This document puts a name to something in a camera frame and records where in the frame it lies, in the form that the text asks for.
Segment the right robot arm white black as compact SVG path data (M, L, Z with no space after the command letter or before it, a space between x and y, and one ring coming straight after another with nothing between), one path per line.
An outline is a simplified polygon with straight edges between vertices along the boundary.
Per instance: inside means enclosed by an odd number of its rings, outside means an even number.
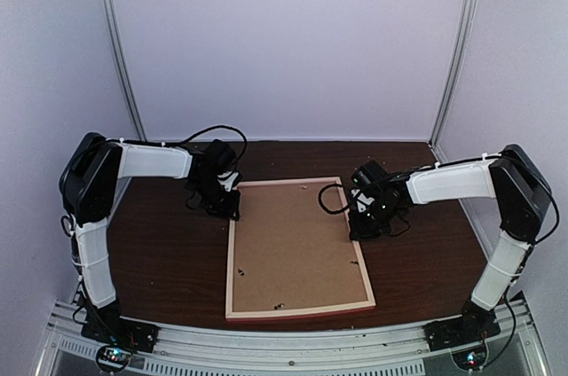
M504 299L530 253L550 237L542 230L548 213L559 212L548 181L516 144L497 153L399 172L388 172L377 161L369 161L351 180L348 223L355 241L390 236L392 220L404 221L413 207L457 200L472 216L474 203L493 204L498 238L470 294L468 304L473 309L455 322L455 334L467 342L488 328L486 312Z

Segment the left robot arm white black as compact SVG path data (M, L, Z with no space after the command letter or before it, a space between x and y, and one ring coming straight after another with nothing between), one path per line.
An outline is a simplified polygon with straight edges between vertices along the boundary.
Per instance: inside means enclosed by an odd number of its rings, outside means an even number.
M204 149L187 142L143 142L87 133L66 165L59 191L71 220L78 268L90 303L104 309L117 302L107 250L107 226L119 180L182 179L197 207L222 219L238 220L242 153L215 139Z

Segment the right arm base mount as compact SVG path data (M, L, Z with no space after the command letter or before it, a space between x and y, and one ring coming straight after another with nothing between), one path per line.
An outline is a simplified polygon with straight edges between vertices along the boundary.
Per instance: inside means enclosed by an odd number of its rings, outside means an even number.
M451 349L480 342L501 333L494 309L486 310L467 300L461 314L445 320L434 320L423 327L430 351Z

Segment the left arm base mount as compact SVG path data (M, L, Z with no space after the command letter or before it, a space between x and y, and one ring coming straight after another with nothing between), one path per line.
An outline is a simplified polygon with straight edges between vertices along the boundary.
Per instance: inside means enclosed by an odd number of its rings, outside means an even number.
M87 307L81 335L84 338L134 352L152 353L157 342L157 325L129 320L113 304L104 309Z

